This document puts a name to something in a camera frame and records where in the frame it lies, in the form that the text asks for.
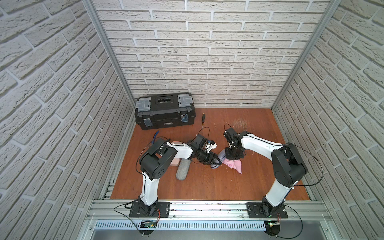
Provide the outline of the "lavender eyeglass case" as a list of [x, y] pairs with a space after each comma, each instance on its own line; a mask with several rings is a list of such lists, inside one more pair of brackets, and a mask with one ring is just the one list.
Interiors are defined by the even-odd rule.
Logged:
[[[226, 150], [223, 149], [219, 154], [218, 157], [221, 159], [222, 163], [224, 159], [226, 158]], [[211, 166], [212, 169], [217, 169], [219, 166]]]

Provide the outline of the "pink microfiber cloth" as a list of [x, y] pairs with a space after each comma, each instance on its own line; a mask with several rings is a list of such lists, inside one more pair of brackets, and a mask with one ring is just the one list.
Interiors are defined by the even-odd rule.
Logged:
[[230, 169], [236, 170], [239, 174], [242, 174], [242, 162], [241, 160], [228, 160], [224, 158], [222, 160], [223, 164], [228, 166]]

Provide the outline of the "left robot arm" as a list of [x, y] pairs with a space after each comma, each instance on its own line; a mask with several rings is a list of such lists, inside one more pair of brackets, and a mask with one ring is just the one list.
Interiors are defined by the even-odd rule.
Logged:
[[202, 135], [186, 143], [175, 144], [165, 138], [157, 138], [146, 152], [141, 154], [138, 162], [143, 175], [142, 193], [139, 196], [140, 207], [152, 215], [157, 209], [158, 186], [174, 159], [197, 159], [203, 165], [219, 166], [222, 161], [212, 150], [217, 147], [214, 141]]

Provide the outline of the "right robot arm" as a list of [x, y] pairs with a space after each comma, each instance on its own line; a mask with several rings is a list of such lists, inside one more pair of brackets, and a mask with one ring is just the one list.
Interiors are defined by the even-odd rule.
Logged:
[[274, 143], [244, 131], [225, 130], [229, 146], [225, 148], [228, 160], [240, 160], [250, 150], [272, 161], [275, 181], [263, 197], [260, 213], [270, 217], [284, 205], [291, 189], [307, 174], [308, 169], [294, 144]]

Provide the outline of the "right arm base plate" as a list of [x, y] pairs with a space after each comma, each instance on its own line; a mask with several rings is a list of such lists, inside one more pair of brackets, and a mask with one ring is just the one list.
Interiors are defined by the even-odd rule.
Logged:
[[273, 207], [268, 202], [248, 202], [246, 203], [246, 207], [250, 219], [288, 218], [288, 213], [284, 204]]

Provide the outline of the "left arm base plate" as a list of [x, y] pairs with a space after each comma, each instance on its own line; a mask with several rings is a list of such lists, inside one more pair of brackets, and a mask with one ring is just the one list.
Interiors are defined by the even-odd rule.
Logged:
[[155, 202], [147, 206], [142, 202], [132, 203], [129, 217], [131, 218], [168, 218], [170, 212], [170, 202]]

